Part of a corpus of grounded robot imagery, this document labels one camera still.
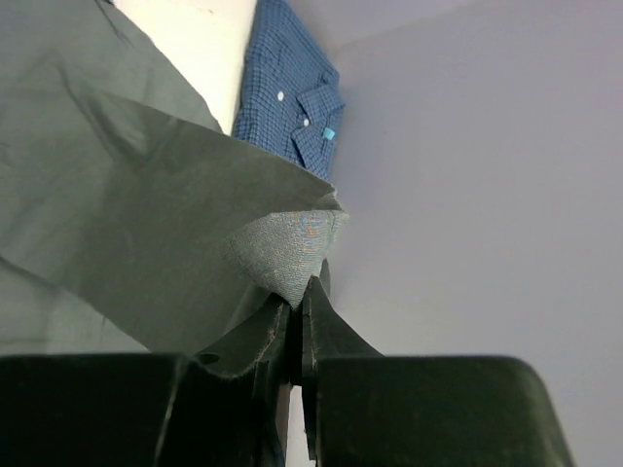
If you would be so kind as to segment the grey long sleeve shirt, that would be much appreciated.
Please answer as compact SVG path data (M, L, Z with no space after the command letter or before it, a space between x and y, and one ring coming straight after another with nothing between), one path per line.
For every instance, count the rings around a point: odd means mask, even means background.
M2 3L3 354L195 354L270 293L299 304L347 218L115 6Z

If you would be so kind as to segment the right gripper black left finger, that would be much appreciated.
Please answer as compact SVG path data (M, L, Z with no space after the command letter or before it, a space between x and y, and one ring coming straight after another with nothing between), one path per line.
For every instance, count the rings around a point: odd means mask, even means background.
M289 305L268 298L193 357L8 356L5 466L281 466Z

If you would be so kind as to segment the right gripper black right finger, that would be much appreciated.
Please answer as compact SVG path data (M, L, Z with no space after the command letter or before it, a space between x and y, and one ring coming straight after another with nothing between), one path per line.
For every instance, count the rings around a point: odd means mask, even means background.
M317 278L301 304L301 385L320 466L570 466L547 388L508 356L385 356Z

